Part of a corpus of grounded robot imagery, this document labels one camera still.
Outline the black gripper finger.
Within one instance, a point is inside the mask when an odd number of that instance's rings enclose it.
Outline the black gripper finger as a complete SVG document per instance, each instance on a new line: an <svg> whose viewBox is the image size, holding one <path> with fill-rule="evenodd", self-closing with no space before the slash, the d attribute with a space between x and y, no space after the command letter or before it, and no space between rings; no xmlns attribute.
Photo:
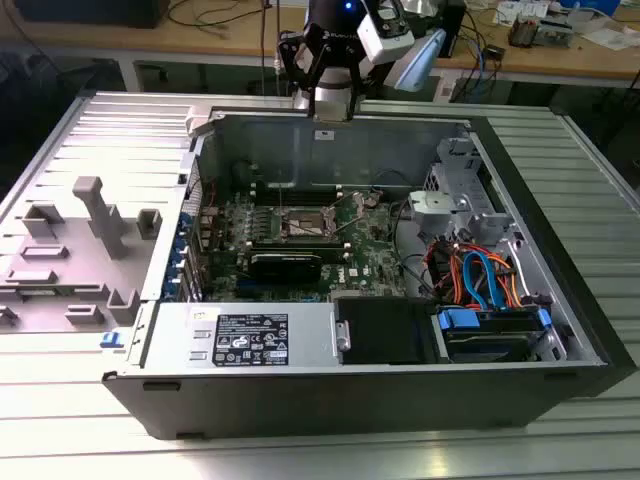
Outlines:
<svg viewBox="0 0 640 480"><path fill-rule="evenodd" d="M308 117L315 115L316 88L327 68L329 47L324 34L324 29L311 22L300 32L283 30L278 36L279 58L299 108Z"/></svg>
<svg viewBox="0 0 640 480"><path fill-rule="evenodd" d="M346 47L345 56L351 80L351 93L346 112L346 119L352 120L363 88L363 81L360 74L360 62L362 61L362 56L359 51L352 46Z"/></svg>

